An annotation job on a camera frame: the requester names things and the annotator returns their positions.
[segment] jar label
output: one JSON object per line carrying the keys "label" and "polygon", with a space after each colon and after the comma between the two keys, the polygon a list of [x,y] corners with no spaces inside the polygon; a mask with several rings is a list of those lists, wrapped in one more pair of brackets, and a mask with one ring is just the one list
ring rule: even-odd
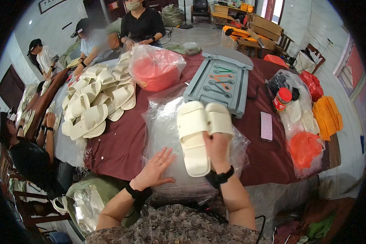
{"label": "jar label", "polygon": [[286,105],[284,105],[283,103],[281,103],[279,100],[278,100],[278,97],[275,96],[274,100],[272,101],[272,103],[274,104],[275,108],[278,110],[278,111],[283,111],[285,108],[286,108]]}

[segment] sack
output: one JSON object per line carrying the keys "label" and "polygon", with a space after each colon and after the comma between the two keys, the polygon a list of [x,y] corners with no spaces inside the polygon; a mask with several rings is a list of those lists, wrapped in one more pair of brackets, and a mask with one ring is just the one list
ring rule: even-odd
{"label": "sack", "polygon": [[317,100],[319,100],[324,95],[324,91],[320,85],[320,81],[315,75],[305,70],[299,76],[309,88],[310,95],[312,96],[312,101],[317,102]]}
{"label": "sack", "polygon": [[165,26],[177,27],[183,23],[184,14],[176,5],[170,4],[161,11],[161,18]]}
{"label": "sack", "polygon": [[151,45],[140,45],[133,53],[129,73],[144,90],[162,91],[180,79],[186,61],[175,52]]}

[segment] face mask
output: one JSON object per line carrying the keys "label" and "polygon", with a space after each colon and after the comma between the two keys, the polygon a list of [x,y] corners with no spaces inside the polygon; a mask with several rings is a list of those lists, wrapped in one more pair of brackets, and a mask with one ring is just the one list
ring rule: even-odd
{"label": "face mask", "polygon": [[140,3],[139,1],[137,2],[127,2],[125,3],[127,10],[132,11],[135,10],[136,8],[140,7],[142,5],[142,3]]}

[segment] red plastic bag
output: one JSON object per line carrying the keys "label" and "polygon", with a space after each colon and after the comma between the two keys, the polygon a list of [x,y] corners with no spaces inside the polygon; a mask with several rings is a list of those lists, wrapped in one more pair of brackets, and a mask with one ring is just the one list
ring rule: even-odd
{"label": "red plastic bag", "polygon": [[312,96],[312,101],[317,102],[317,100],[319,100],[324,95],[324,91],[320,85],[320,81],[317,79],[316,76],[305,70],[300,74],[300,78],[309,88],[310,95]]}
{"label": "red plastic bag", "polygon": [[289,141],[289,152],[295,168],[310,168],[313,158],[323,149],[319,140],[318,135],[309,132],[300,132],[292,137]]}
{"label": "red plastic bag", "polygon": [[144,90],[162,91],[180,79],[186,61],[173,51],[140,45],[133,53],[129,73]]}

